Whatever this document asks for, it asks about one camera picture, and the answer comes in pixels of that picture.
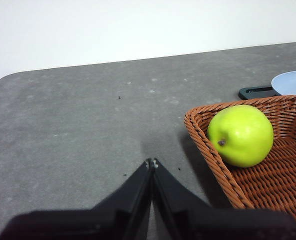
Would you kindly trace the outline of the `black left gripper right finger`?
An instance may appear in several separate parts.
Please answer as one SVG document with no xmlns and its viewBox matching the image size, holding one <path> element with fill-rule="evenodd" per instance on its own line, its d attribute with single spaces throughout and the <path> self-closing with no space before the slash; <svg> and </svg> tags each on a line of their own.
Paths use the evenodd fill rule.
<svg viewBox="0 0 296 240">
<path fill-rule="evenodd" d="M 268 209 L 213 208 L 152 160 L 155 210 L 174 240 L 296 240 L 296 221 Z"/>
</svg>

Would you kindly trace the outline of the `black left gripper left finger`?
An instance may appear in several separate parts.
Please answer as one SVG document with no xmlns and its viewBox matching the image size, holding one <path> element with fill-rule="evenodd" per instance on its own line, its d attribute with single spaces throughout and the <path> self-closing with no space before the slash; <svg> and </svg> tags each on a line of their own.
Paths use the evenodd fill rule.
<svg viewBox="0 0 296 240">
<path fill-rule="evenodd" d="M 89 209 L 39 210 L 13 217 L 0 240 L 144 240 L 151 205 L 149 158 L 108 197 Z"/>
</svg>

